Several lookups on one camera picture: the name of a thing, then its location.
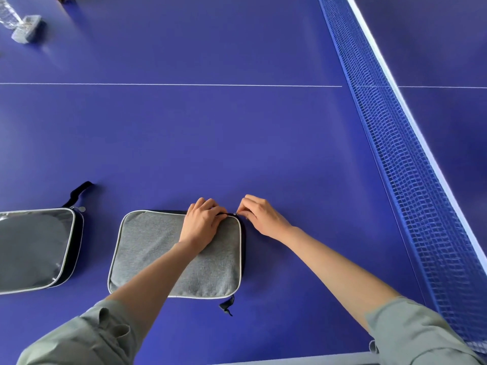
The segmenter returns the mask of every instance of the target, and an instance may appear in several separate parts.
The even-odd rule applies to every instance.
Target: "black strap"
[[[77,189],[75,189],[71,192],[69,201],[66,202],[62,207],[73,206],[78,201],[79,195],[81,195],[81,193],[85,189],[91,187],[92,185],[93,185],[93,183],[91,183],[91,182],[84,182],[83,184],[81,184]]]
[[[228,315],[233,316],[228,310],[228,308],[233,305],[234,301],[235,301],[235,297],[232,295],[228,300],[220,304],[220,308]]]

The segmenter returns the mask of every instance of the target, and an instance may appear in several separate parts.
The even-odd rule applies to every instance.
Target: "sleeve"
[[[125,307],[103,300],[26,348],[17,365],[129,365],[142,340]]]
[[[399,297],[366,315],[384,365],[484,365],[436,312]]]

